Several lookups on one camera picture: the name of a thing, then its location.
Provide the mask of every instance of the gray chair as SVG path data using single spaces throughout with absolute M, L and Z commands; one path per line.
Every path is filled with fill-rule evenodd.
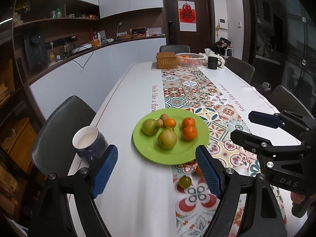
M 312 113 L 298 100 L 290 91 L 283 86 L 277 86 L 268 97 L 269 103 L 275 106 L 278 111 L 291 111 L 303 116 L 314 118 Z
M 245 80 L 248 84 L 250 83 L 255 72 L 254 66 L 235 57 L 228 57 L 228 59 L 225 61 L 225 66 L 237 76 Z
M 47 119 L 32 145 L 33 164 L 46 176 L 67 176 L 76 155 L 72 138 L 79 129 L 91 124 L 95 114 L 77 96 L 65 100 Z
M 188 45 L 163 45 L 160 47 L 159 52 L 174 52 L 177 53 L 190 53 L 190 46 Z

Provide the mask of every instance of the table runner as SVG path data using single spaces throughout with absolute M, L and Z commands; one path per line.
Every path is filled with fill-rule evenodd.
M 241 116 L 217 87 L 198 68 L 178 67 L 162 69 L 165 107 L 181 108 L 200 116 L 210 131 L 207 147 L 210 154 L 225 167 L 239 174 L 255 176 L 260 172 L 257 156 L 245 151 L 230 140 L 230 133 L 239 129 L 251 133 Z M 175 217 L 180 237 L 202 236 L 217 209 L 219 200 L 211 194 L 203 177 L 195 173 L 196 161 L 172 167 Z M 192 186 L 184 190 L 179 179 L 187 175 Z M 286 225 L 283 200 L 278 188 L 271 186 L 278 201 Z M 240 196 L 235 219 L 229 237 L 235 237 L 240 226 L 246 194 Z

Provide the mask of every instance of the blue mug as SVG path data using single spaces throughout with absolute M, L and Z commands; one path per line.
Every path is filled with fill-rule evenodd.
M 89 165 L 95 158 L 102 157 L 109 146 L 95 126 L 81 128 L 72 138 L 72 145 L 77 149 L 78 156 Z

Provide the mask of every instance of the black mug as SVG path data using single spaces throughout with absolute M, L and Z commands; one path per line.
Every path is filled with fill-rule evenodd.
M 221 66 L 222 62 L 219 61 L 217 57 L 209 56 L 207 59 L 207 68 L 208 69 L 217 69 L 217 67 Z
M 95 126 L 81 128 L 72 138 L 72 145 L 77 149 L 78 156 L 89 165 L 95 158 L 102 157 L 109 146 L 103 134 Z

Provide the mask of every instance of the red fu character poster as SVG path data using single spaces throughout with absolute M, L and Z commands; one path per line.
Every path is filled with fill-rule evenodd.
M 197 31 L 194 2 L 178 1 L 180 31 Z

